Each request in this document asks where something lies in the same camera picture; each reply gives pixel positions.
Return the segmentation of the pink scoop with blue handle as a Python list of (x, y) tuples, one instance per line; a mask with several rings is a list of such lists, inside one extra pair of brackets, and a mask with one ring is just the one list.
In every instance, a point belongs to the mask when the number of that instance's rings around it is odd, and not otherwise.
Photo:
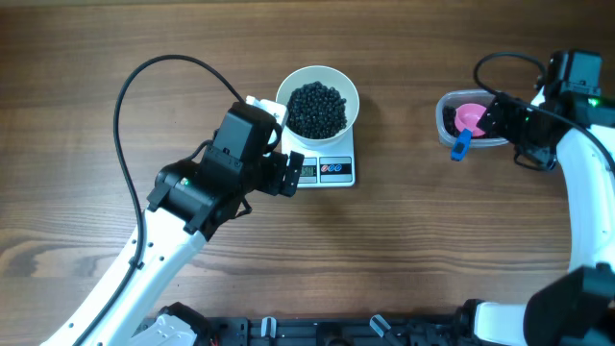
[(452, 161), (462, 161), (470, 148), (472, 138), (485, 134), (485, 131), (478, 127), (485, 111), (485, 106), (476, 103), (463, 104), (455, 109), (454, 124), (459, 130), (459, 135), (452, 147)]

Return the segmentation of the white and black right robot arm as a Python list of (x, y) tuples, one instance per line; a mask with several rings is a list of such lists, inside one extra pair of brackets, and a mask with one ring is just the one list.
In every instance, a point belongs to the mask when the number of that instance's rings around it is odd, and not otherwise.
[(571, 221), (565, 276), (523, 304), (467, 302), (459, 332), (490, 345), (611, 345), (614, 342), (614, 102), (602, 95), (600, 54), (570, 49), (548, 63), (514, 53), (539, 70), (538, 95), (526, 102), (484, 83), (493, 97), (478, 122), (511, 143), (514, 162), (527, 169), (563, 172)]

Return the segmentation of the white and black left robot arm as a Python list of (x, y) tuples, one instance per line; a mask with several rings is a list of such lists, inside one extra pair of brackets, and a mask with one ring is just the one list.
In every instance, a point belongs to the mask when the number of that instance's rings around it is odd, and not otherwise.
[(257, 190), (291, 197), (303, 155), (277, 152), (286, 106), (235, 102), (200, 162), (165, 166), (130, 240), (49, 345), (126, 345), (163, 291), (224, 223), (250, 213)]

